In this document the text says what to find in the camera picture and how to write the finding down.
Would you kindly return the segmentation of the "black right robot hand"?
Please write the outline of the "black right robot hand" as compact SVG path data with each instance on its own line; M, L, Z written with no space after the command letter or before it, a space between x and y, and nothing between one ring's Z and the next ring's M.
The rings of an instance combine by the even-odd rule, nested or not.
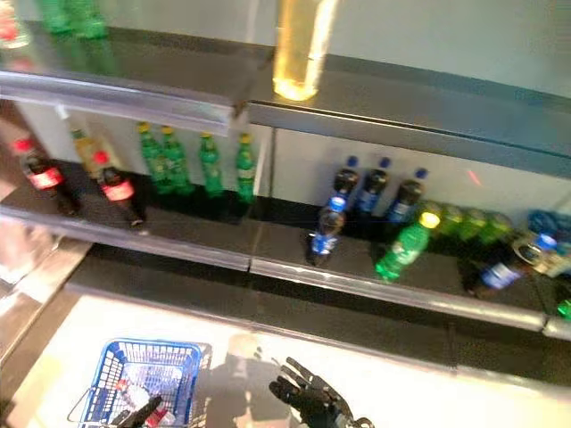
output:
M308 427L353 427L354 418L346 400L324 379L297 360L287 357L270 392L296 410Z

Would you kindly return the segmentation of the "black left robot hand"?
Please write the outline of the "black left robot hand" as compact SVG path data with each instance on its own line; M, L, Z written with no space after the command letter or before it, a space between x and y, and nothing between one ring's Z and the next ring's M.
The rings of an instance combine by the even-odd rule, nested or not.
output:
M121 411L111 422L111 427L142 427L146 419L159 407L162 403L161 396L155 396L148 400L148 402L138 410Z

